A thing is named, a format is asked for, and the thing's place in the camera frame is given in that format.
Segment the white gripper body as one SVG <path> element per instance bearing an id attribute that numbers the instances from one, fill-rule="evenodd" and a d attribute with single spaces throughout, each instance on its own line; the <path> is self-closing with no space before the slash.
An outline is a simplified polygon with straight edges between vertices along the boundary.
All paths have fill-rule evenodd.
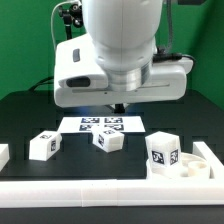
<path id="1" fill-rule="evenodd" d="M 54 100 L 60 107 L 176 100 L 186 90 L 188 61 L 148 64 L 130 73 L 110 74 L 94 61 L 89 35 L 57 45 Z"/>

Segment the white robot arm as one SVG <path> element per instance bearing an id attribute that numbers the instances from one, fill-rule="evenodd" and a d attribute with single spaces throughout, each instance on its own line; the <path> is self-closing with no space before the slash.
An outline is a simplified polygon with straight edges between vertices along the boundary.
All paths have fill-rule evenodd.
<path id="1" fill-rule="evenodd" d="M 188 59 L 155 63 L 163 0 L 83 0 L 86 33 L 56 47 L 54 99 L 60 107 L 176 100 Z"/>

